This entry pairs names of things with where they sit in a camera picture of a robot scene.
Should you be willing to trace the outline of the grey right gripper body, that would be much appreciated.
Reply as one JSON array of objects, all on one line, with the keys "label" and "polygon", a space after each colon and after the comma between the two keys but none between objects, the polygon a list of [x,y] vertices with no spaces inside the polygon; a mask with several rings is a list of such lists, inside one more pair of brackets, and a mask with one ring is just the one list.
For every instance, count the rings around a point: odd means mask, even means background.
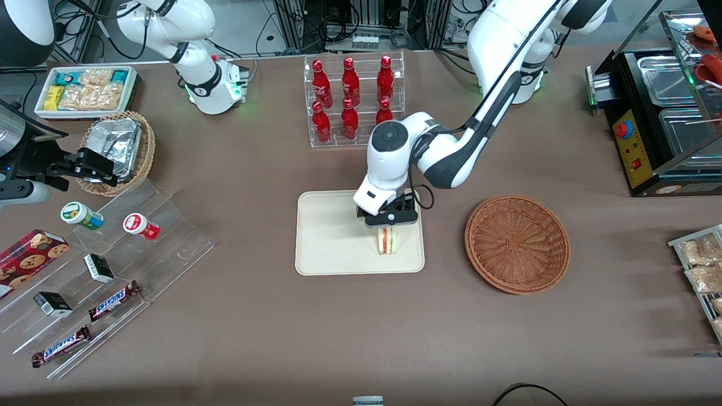
[{"label": "grey right gripper body", "polygon": [[68,137],[65,131],[38,122],[2,102],[2,174],[7,180],[33,180],[67,190],[69,181],[49,172],[52,164],[65,159],[67,152],[57,139]]}]

